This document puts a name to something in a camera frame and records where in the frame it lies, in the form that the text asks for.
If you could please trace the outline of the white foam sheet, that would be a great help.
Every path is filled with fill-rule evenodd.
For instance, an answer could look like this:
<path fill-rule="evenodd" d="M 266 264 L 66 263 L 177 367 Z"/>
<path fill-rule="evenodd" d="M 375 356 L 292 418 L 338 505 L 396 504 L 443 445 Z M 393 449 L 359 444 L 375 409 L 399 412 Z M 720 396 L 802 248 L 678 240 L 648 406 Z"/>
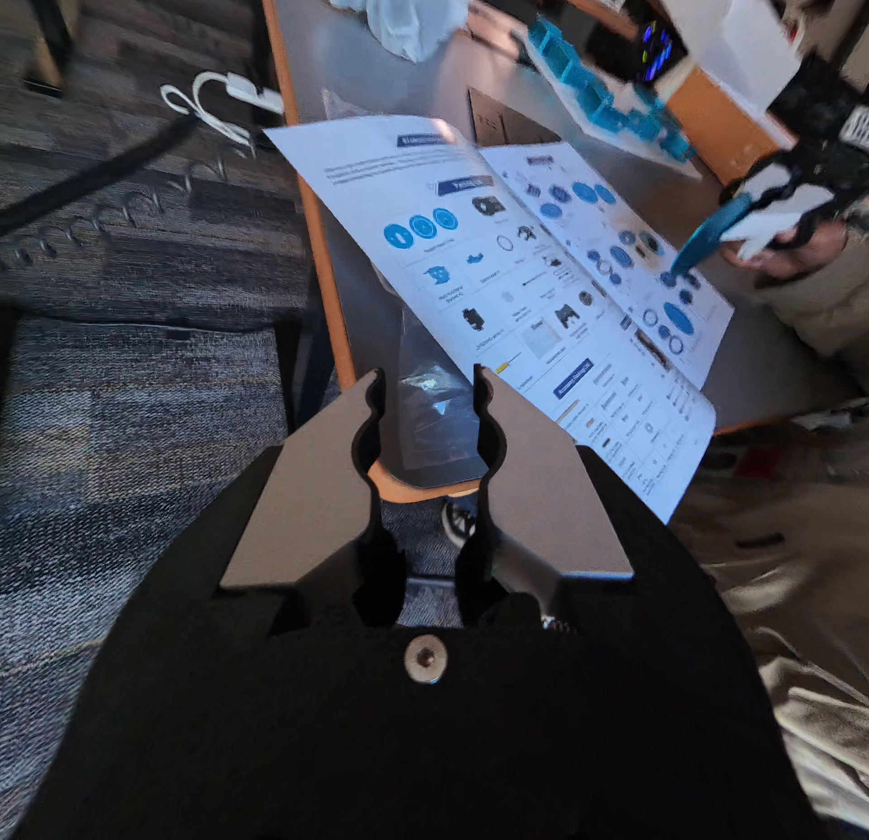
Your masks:
<path fill-rule="evenodd" d="M 568 111 L 571 119 L 584 134 L 593 139 L 603 141 L 621 151 L 630 153 L 645 161 L 661 164 L 691 179 L 699 180 L 701 178 L 701 171 L 698 170 L 693 161 L 694 156 L 687 163 L 680 164 L 668 158 L 667 155 L 652 146 L 647 140 L 641 139 L 634 134 L 630 134 L 627 131 L 620 134 L 610 134 L 599 129 L 581 110 L 577 100 L 577 90 L 579 87 L 573 87 L 559 82 L 549 67 L 548 55 L 552 44 L 546 47 L 543 52 L 538 52 L 528 45 L 527 31 L 527 27 L 520 25 L 517 29 L 510 32 L 510 36 L 520 45 L 524 53 L 527 55 L 527 59 L 547 81 L 562 106 Z M 646 103 L 650 105 L 653 101 L 657 102 L 657 107 L 667 107 L 655 92 L 634 85 L 631 82 L 620 81 L 614 76 L 602 72 L 599 68 L 589 64 L 582 58 L 581 61 L 589 70 L 600 76 L 603 82 L 608 86 L 609 90 L 614 95 L 614 107 L 618 107 L 623 111 L 628 111 L 633 107 L 644 107 L 646 106 Z"/>

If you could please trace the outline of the assembly guide booklet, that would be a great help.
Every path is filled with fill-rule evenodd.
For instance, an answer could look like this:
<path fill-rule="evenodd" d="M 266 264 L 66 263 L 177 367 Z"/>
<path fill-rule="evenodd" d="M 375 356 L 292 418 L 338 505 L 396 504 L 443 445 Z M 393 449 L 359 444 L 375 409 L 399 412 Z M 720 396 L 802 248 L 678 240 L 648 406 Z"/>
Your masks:
<path fill-rule="evenodd" d="M 671 519 L 733 307 L 578 152 L 415 116 L 267 135 L 463 374 L 495 371 Z"/>

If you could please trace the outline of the person's shoe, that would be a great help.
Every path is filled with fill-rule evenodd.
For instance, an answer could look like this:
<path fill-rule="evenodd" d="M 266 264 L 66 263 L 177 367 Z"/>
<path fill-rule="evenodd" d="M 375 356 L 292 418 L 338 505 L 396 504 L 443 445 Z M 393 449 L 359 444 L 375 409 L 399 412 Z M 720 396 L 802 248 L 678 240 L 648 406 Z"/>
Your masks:
<path fill-rule="evenodd" d="M 445 498 L 440 508 L 440 520 L 447 539 L 458 550 L 462 550 L 476 531 L 477 504 L 475 498 Z"/>

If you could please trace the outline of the person's right hand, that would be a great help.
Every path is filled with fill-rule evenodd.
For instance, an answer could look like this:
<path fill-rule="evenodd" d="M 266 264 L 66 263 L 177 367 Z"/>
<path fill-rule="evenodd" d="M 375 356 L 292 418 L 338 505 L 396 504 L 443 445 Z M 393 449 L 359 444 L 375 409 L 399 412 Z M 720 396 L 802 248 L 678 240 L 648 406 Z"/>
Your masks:
<path fill-rule="evenodd" d="M 776 235 L 784 249 L 764 248 L 750 258 L 742 258 L 742 243 L 728 242 L 720 245 L 719 254 L 734 268 L 775 281 L 789 281 L 831 264 L 842 253 L 848 239 L 848 228 L 841 219 L 820 222 L 812 238 L 800 248 L 793 247 L 797 232 L 794 227 Z"/>

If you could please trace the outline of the blue perforated round metal plate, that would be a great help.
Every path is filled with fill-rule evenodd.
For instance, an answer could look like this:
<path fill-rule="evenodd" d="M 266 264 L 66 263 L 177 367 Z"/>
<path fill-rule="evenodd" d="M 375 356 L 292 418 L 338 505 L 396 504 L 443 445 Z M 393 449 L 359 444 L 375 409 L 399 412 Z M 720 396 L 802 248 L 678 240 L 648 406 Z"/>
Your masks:
<path fill-rule="evenodd" d="M 675 278 L 690 272 L 717 253 L 724 234 L 748 215 L 753 202 L 751 194 L 742 192 L 721 205 L 679 250 L 669 271 L 670 275 Z"/>

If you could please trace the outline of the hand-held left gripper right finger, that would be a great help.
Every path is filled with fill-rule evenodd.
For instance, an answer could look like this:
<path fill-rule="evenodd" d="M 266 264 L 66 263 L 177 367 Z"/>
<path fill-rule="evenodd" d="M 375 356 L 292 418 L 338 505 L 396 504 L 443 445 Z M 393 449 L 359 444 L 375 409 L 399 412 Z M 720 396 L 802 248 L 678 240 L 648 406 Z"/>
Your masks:
<path fill-rule="evenodd" d="M 480 625 L 512 595 L 531 597 L 540 617 L 565 619 L 572 592 L 632 583 L 635 569 L 572 436 L 480 364 L 473 407 L 487 470 L 455 565 L 462 623 Z"/>

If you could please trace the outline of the orange and white box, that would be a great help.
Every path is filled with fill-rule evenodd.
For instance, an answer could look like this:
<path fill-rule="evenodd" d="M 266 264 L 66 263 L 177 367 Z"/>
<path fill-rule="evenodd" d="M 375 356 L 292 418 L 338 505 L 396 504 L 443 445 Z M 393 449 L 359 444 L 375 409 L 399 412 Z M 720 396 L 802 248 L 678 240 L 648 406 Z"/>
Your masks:
<path fill-rule="evenodd" d="M 768 113 L 800 58 L 769 0 L 659 0 L 687 58 L 657 82 L 701 161 L 721 183 L 795 140 Z"/>

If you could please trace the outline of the white plastic bag bundle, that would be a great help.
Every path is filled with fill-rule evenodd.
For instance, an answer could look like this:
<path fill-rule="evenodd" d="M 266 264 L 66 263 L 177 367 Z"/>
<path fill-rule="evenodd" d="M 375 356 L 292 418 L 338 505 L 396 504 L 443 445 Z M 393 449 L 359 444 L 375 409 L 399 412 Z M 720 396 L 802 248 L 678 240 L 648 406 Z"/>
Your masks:
<path fill-rule="evenodd" d="M 431 58 L 440 45 L 468 21 L 473 0 L 328 0 L 365 17 L 375 39 L 406 61 Z"/>

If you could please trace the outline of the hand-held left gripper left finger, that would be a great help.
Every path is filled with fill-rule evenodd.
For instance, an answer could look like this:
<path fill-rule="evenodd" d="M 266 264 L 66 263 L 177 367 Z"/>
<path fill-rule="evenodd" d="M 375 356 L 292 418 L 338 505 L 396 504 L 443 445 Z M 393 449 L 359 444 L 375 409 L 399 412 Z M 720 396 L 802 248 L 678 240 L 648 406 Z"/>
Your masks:
<path fill-rule="evenodd" d="M 382 443 L 386 379 L 369 371 L 283 443 L 220 580 L 226 593 L 283 598 L 303 626 L 391 628 L 407 562 L 369 476 Z"/>

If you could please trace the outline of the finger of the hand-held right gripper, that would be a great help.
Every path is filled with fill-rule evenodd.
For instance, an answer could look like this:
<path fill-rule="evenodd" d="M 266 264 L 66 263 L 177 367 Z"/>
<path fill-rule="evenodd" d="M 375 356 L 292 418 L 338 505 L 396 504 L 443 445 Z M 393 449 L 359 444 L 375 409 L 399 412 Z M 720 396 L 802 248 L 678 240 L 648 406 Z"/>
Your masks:
<path fill-rule="evenodd" d="M 779 251 L 780 245 L 788 250 L 805 247 L 815 235 L 818 224 L 835 207 L 832 192 L 794 192 L 786 199 L 777 199 L 762 208 L 754 208 L 723 232 L 721 244 L 741 243 L 740 258 L 752 257 L 764 248 Z M 795 231 L 790 242 L 781 243 L 778 237 L 786 231 Z"/>
<path fill-rule="evenodd" d="M 803 153 L 771 153 L 755 161 L 742 177 L 725 185 L 720 204 L 747 194 L 751 205 L 789 202 L 794 198 L 804 205 L 815 205 L 815 187 L 806 187 L 812 168 L 811 159 Z"/>

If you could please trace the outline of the person's right forearm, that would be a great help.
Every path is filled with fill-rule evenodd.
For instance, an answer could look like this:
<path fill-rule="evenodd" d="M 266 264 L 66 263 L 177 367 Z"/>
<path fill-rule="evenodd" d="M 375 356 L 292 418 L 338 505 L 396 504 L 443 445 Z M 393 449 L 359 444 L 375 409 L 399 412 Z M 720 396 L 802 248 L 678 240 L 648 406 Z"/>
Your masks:
<path fill-rule="evenodd" d="M 766 274 L 754 293 L 821 358 L 835 359 L 868 391 L 867 236 L 846 230 L 842 252 L 831 263 L 788 281 Z"/>

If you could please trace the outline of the black flat base plate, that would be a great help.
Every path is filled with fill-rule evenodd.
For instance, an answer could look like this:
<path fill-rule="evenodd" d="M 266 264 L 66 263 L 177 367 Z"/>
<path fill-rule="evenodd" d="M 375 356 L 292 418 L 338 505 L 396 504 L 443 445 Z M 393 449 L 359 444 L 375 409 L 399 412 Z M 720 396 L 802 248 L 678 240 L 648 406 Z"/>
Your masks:
<path fill-rule="evenodd" d="M 558 143 L 562 139 L 533 119 L 474 87 L 468 102 L 475 145 L 479 148 Z"/>

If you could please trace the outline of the clear plastic bag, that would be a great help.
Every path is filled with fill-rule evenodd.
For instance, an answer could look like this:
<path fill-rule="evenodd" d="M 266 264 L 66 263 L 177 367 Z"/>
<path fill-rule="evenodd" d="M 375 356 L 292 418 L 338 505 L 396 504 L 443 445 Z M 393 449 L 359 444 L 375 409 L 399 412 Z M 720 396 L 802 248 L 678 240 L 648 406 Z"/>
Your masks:
<path fill-rule="evenodd" d="M 413 311 L 401 307 L 397 358 L 397 433 L 401 465 L 419 487 L 481 477 L 473 388 Z"/>

